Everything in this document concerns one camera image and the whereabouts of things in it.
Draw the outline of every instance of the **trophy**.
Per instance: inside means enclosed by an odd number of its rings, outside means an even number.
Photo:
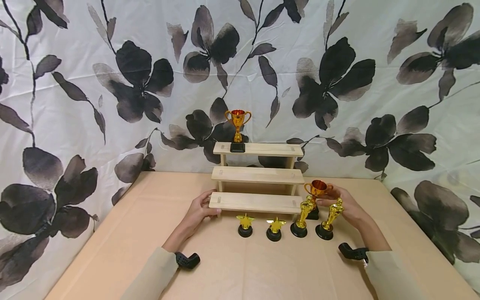
[[[249,118],[245,121],[245,115],[250,114]],[[233,126],[235,126],[235,136],[233,137],[233,142],[230,145],[230,152],[245,152],[245,143],[242,142],[242,137],[240,134],[240,127],[247,123],[252,118],[252,113],[249,111],[244,111],[241,109],[236,109],[225,112],[225,118],[230,121]]]
[[[270,224],[270,227],[267,229],[268,239],[271,241],[279,241],[282,238],[280,228],[282,228],[286,222],[280,221],[278,217],[275,217],[275,220],[267,220],[267,223]]]
[[[342,198],[337,198],[336,203],[330,205],[328,212],[328,219],[323,221],[321,225],[315,227],[315,232],[324,240],[331,240],[333,238],[333,221],[343,212]]]
[[[307,223],[305,220],[307,219],[308,214],[313,210],[314,203],[313,197],[308,195],[306,200],[300,204],[300,219],[290,225],[290,231],[294,236],[298,238],[304,238],[307,236]]]
[[[253,228],[252,228],[252,221],[255,220],[252,217],[247,216],[245,214],[244,216],[237,216],[237,219],[240,220],[240,225],[239,225],[239,234],[243,238],[247,238],[253,233]]]
[[[331,184],[326,184],[325,182],[321,180],[314,180],[312,183],[305,183],[303,186],[307,193],[312,195],[312,204],[313,204],[313,209],[312,211],[308,214],[307,220],[318,220],[318,207],[317,203],[315,202],[317,197],[322,196],[325,193],[328,193],[332,189]]]

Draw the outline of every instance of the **beige sleeve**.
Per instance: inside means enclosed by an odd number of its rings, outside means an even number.
[[[426,300],[417,282],[393,251],[367,252],[368,278],[378,300]]]
[[[157,248],[121,300],[158,300],[178,269],[175,254]]]

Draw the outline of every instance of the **beige tabletop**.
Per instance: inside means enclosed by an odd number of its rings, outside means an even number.
[[[180,222],[191,200],[215,188],[210,174],[144,172],[93,234],[47,300],[118,299],[142,269],[156,247]],[[306,182],[314,178],[305,178]],[[376,180],[322,179],[348,189],[377,221],[392,249],[404,261],[426,294],[435,300],[476,299],[477,295],[444,259],[415,222]],[[245,192],[268,191],[249,186]],[[300,196],[305,191],[299,189]],[[334,238],[320,239],[307,221],[308,235],[299,239],[287,221],[282,239],[268,240],[266,220],[272,215],[252,214],[253,235],[237,233],[238,213],[223,212],[207,220],[182,249],[196,252],[201,263],[179,271],[164,291],[164,300],[314,300],[375,299],[360,262],[344,259],[338,245],[362,247],[358,232],[343,218],[334,223]],[[321,220],[327,216],[320,211]]]

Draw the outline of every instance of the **black trophy base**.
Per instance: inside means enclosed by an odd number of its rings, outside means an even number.
[[[244,153],[245,152],[245,143],[232,142],[232,144],[230,144],[230,152]]]
[[[309,212],[308,216],[307,216],[307,220],[318,220],[320,219],[320,217],[318,216],[318,207],[316,206],[314,210],[312,210],[311,212]]]
[[[333,239],[333,226],[330,225],[330,228],[332,230],[326,230],[322,225],[317,225],[317,227],[315,227],[315,232],[320,238],[331,240]]]
[[[273,233],[269,228],[267,229],[267,237],[271,241],[279,241],[282,238],[282,232],[279,230],[277,233]]]
[[[304,238],[307,236],[307,228],[300,228],[297,226],[296,222],[293,222],[292,225],[290,225],[290,231],[293,233],[294,236],[297,238]]]
[[[248,227],[248,229],[243,229],[243,226],[240,225],[238,232],[239,232],[239,234],[240,234],[241,237],[247,238],[247,237],[249,237],[250,235],[252,235],[252,233],[253,233],[253,228],[250,226],[250,227]]]

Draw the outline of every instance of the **orange trophy cup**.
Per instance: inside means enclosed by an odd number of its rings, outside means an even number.
[[[314,205],[314,209],[308,214],[307,220],[318,220],[318,207],[315,200],[318,197],[329,193],[332,190],[333,186],[331,184],[326,184],[321,180],[314,180],[312,181],[312,183],[305,183],[303,187],[305,188],[307,193],[312,195],[312,204]]]
[[[247,114],[250,116],[245,121],[245,115]],[[241,109],[232,111],[227,110],[225,112],[225,118],[235,126],[235,136],[233,137],[233,143],[230,146],[230,152],[245,152],[245,144],[242,141],[240,128],[252,118],[252,113]]]

